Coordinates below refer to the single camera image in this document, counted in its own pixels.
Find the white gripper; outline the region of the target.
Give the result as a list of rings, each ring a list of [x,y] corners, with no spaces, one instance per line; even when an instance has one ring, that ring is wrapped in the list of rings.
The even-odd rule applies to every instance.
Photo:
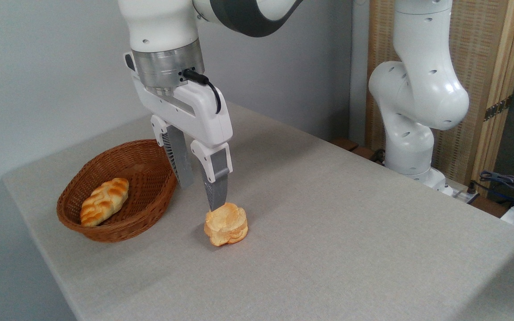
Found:
[[[194,138],[191,149],[199,161],[210,211],[222,207],[227,199],[227,178],[232,172],[230,147],[232,126],[227,104],[219,89],[201,85],[177,74],[178,87],[149,89],[141,83],[137,63],[131,52],[124,54],[141,103],[154,115],[151,124],[157,143],[164,148],[180,187],[194,182],[184,133]]]

